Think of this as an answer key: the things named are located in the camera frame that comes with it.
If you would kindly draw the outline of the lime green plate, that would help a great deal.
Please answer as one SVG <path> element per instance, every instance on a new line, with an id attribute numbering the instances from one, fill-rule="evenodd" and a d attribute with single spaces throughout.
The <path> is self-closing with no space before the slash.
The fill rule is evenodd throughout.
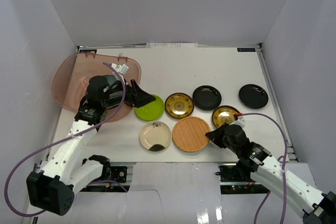
<path id="1" fill-rule="evenodd" d="M 163 100 L 153 94 L 155 101 L 151 102 L 141 108 L 135 108 L 135 114 L 138 118 L 144 121 L 154 121 L 161 117 L 164 112 L 164 102 Z"/>

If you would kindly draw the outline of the woven wicker plate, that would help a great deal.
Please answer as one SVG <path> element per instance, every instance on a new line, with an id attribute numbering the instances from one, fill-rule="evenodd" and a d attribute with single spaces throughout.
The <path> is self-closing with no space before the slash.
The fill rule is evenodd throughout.
<path id="1" fill-rule="evenodd" d="M 202 150 L 209 143 L 205 134 L 210 130 L 211 128 L 205 120 L 189 116 L 175 124 L 172 139 L 180 150 L 194 153 Z"/>

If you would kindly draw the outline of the cream plate with dark glaze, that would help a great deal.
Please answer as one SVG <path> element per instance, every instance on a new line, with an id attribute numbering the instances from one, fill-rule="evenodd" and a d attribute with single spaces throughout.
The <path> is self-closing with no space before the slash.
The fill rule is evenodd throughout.
<path id="1" fill-rule="evenodd" d="M 146 150 L 160 152 L 169 147 L 172 141 L 172 132 L 164 122 L 152 121 L 142 127 L 139 140 Z"/>

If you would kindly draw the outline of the large yellow patterned plate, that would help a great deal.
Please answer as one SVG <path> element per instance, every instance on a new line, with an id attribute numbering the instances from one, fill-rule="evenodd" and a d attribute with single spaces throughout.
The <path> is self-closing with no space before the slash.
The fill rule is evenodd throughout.
<path id="1" fill-rule="evenodd" d="M 193 99 L 181 92 L 169 95 L 164 103 L 166 113 L 174 119 L 183 119 L 190 116 L 195 108 Z"/>

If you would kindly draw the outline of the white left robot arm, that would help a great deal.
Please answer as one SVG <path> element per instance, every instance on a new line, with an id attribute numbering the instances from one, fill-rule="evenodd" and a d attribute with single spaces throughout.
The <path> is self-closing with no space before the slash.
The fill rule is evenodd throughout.
<path id="1" fill-rule="evenodd" d="M 63 216 L 83 188 L 95 180 L 108 180 L 111 168 L 107 157 L 92 155 L 74 169 L 77 159 L 98 133 L 108 110 L 122 104 L 141 108 L 155 100 L 134 79 L 127 84 L 125 80 L 116 80 L 113 76 L 92 77 L 68 133 L 70 139 L 61 144 L 39 172 L 31 172 L 26 179 L 30 204 Z"/>

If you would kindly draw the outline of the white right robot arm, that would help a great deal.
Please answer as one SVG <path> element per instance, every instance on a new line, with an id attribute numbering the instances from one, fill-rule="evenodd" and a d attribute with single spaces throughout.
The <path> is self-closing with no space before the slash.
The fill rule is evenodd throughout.
<path id="1" fill-rule="evenodd" d="M 335 193 L 324 193 L 282 167 L 270 151 L 251 142 L 243 128 L 224 124 L 205 136 L 220 148 L 228 148 L 238 158 L 238 177 L 251 179 L 281 198 L 303 223 L 335 223 Z"/>

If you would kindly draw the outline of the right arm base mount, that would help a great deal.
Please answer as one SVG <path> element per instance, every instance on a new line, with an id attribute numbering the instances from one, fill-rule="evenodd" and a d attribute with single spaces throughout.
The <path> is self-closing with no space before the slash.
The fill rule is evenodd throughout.
<path id="1" fill-rule="evenodd" d="M 242 195 L 242 194 L 266 194 L 269 190 L 245 176 L 236 165 L 221 165 L 216 176 L 220 180 L 220 192 L 222 195 Z"/>

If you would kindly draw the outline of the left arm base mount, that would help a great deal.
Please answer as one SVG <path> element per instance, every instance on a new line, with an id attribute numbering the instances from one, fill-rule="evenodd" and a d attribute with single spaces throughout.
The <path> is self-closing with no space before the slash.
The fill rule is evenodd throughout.
<path id="1" fill-rule="evenodd" d="M 96 179 L 89 186 L 100 192 L 126 193 L 129 190 L 129 186 L 126 185 L 127 173 L 126 166 L 111 166 L 104 179 Z"/>

